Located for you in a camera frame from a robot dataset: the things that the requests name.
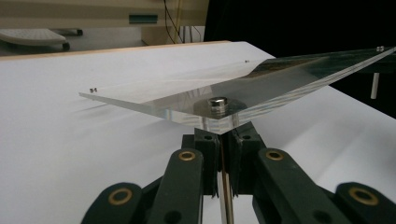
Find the white table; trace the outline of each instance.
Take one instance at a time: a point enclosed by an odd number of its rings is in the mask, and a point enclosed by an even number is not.
[[[0,59],[0,223],[79,223],[105,188],[141,187],[163,175],[192,127],[78,96],[92,87],[184,73],[265,52],[245,42],[112,49]],[[331,87],[253,124],[320,186],[371,186],[396,202],[396,120]],[[235,223],[258,223],[251,197],[234,199]],[[205,197],[204,223],[220,223]]]

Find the glass panel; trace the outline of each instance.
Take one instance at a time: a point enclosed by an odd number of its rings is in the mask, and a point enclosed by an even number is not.
[[[79,95],[212,133],[226,133],[386,57],[362,49],[235,63]],[[208,102],[214,97],[225,105]]]

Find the gray floor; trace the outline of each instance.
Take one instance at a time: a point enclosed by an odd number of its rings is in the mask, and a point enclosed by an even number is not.
[[[92,49],[122,49],[146,46],[141,40],[140,27],[117,28],[86,28],[83,35],[77,35],[77,30],[52,30],[66,37],[70,44],[69,51]],[[0,56],[26,55],[64,52],[62,45],[53,46],[10,46],[0,40]]]

